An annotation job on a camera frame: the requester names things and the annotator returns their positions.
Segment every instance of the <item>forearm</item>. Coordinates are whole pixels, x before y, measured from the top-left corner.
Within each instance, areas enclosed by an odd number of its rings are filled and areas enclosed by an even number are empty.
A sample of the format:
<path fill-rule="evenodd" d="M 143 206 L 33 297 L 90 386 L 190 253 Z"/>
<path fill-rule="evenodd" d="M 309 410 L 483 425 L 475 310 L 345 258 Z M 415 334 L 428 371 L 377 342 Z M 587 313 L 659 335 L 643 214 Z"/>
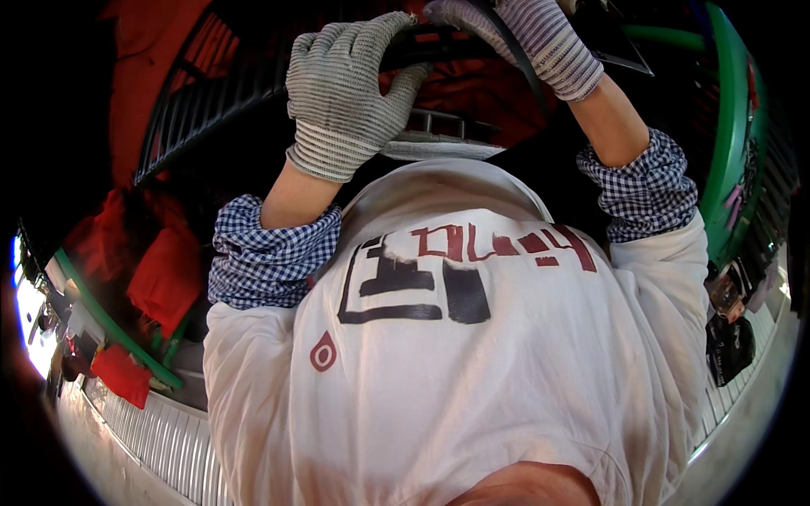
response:
<path fill-rule="evenodd" d="M 271 230 L 312 223 L 331 205 L 342 185 L 310 176 L 287 160 L 262 204 L 262 228 Z"/>
<path fill-rule="evenodd" d="M 650 145 L 644 121 L 607 74 L 584 100 L 568 105 L 606 167 L 629 164 Z"/>

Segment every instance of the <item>red lettering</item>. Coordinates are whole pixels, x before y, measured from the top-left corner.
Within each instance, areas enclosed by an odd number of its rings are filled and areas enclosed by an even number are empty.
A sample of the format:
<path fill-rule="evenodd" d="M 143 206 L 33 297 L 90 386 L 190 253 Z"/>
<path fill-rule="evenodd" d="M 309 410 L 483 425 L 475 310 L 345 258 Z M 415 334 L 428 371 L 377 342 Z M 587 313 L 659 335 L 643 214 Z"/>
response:
<path fill-rule="evenodd" d="M 570 243 L 565 246 L 561 246 L 560 243 L 556 241 L 551 232 L 549 232 L 548 230 L 543 230 L 543 234 L 545 234 L 546 238 L 548 238 L 548 240 L 551 241 L 552 246 L 559 249 L 573 249 L 573 251 L 577 254 L 577 257 L 579 258 L 579 263 L 582 266 L 582 270 L 589 272 L 596 272 L 596 264 L 594 263 L 594 259 L 590 255 L 588 247 L 585 246 L 584 242 L 582 242 L 582 239 L 577 237 L 577 235 L 573 233 L 571 229 L 566 227 L 565 225 L 552 223 L 552 227 L 554 227 L 554 230 L 562 234 L 562 236 L 565 239 L 568 239 L 568 242 Z"/>
<path fill-rule="evenodd" d="M 518 239 L 520 245 L 526 250 L 526 253 L 542 253 L 548 251 L 548 246 L 543 242 L 534 232 L 528 236 Z"/>
<path fill-rule="evenodd" d="M 440 230 L 447 231 L 446 252 L 428 249 L 428 235 Z M 449 258 L 450 260 L 455 260 L 456 262 L 463 262 L 462 248 L 464 246 L 464 229 L 460 225 L 445 225 L 443 227 L 434 228 L 433 230 L 420 228 L 419 230 L 412 230 L 411 235 L 419 237 L 420 257 L 430 255 L 433 257 Z"/>
<path fill-rule="evenodd" d="M 514 257 L 520 254 L 512 245 L 512 240 L 509 237 L 492 234 L 492 247 L 499 257 Z"/>
<path fill-rule="evenodd" d="M 467 257 L 470 258 L 470 262 L 481 262 L 490 258 L 492 255 L 495 254 L 494 251 L 490 251 L 486 255 L 479 257 L 475 254 L 475 225 L 472 223 L 467 224 L 467 230 L 469 231 L 469 237 L 467 238 Z"/>
<path fill-rule="evenodd" d="M 535 263 L 538 267 L 558 267 L 560 265 L 554 257 L 537 257 Z"/>

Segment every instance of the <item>work glove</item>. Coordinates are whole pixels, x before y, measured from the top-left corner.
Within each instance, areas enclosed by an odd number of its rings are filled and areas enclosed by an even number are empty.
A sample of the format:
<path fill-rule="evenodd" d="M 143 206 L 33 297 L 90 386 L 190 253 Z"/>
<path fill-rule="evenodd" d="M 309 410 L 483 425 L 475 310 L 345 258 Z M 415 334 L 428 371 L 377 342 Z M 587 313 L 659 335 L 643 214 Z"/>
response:
<path fill-rule="evenodd" d="M 385 96 L 378 76 L 391 38 L 415 23 L 413 15 L 390 12 L 371 21 L 329 23 L 296 38 L 287 72 L 287 111 L 296 120 L 296 142 L 287 149 L 293 165 L 345 183 L 405 129 L 428 67 L 401 70 Z"/>
<path fill-rule="evenodd" d="M 604 73 L 602 63 L 579 40 L 555 0 L 500 0 L 495 12 L 518 39 L 537 76 L 558 98 L 576 102 L 593 91 Z M 424 15 L 433 24 L 474 32 L 516 65 L 506 43 L 469 2 L 436 0 L 424 7 Z"/>

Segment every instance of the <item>shirt logo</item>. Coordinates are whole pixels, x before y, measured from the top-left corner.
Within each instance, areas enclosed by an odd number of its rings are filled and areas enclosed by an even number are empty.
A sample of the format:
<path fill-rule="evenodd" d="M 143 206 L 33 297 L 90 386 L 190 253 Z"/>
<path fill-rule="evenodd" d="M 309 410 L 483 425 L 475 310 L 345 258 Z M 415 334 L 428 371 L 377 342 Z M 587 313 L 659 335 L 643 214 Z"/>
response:
<path fill-rule="evenodd" d="M 337 356 L 338 352 L 335 349 L 335 343 L 332 342 L 332 336 L 329 335 L 327 330 L 309 353 L 309 361 L 312 362 L 312 366 L 316 371 L 324 372 L 332 367 Z"/>

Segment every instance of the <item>corrugated metal surface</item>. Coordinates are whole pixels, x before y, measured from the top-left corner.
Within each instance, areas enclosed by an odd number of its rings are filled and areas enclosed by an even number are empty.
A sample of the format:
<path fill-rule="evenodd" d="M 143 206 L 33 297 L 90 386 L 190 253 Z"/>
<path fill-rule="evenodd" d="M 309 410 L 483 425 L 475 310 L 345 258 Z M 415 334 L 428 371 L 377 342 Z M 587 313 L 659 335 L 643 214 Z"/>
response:
<path fill-rule="evenodd" d="M 87 399 L 130 455 L 171 488 L 201 506 L 233 504 L 214 454 L 207 414 L 150 392 L 139 410 L 87 380 Z"/>
<path fill-rule="evenodd" d="M 743 395 L 746 385 L 757 372 L 775 331 L 774 318 L 767 307 L 758 313 L 745 313 L 754 330 L 757 353 L 728 385 L 718 388 L 706 367 L 706 405 L 703 427 L 693 459 L 710 442 L 728 416 L 731 407 Z M 211 445 L 207 414 L 150 392 L 144 410 L 132 406 L 111 393 L 103 383 L 84 383 L 87 399 L 98 410 L 109 429 L 133 458 L 148 467 L 171 488 L 202 506 L 230 505 L 220 461 Z"/>
<path fill-rule="evenodd" d="M 774 337 L 774 331 L 776 330 L 774 317 L 766 306 L 763 306 L 756 313 L 746 311 L 744 316 L 751 322 L 754 331 L 754 341 L 757 346 L 754 360 L 751 365 L 743 369 L 740 374 L 722 388 L 718 388 L 714 383 L 709 367 L 706 366 L 706 404 L 703 409 L 703 430 L 697 439 L 697 444 L 695 444 L 693 459 L 701 453 L 703 445 L 709 441 L 712 432 L 720 427 L 729 411 L 731 411 L 731 407 L 743 395 L 745 386 L 755 377 L 759 363 L 767 352 L 771 339 Z"/>

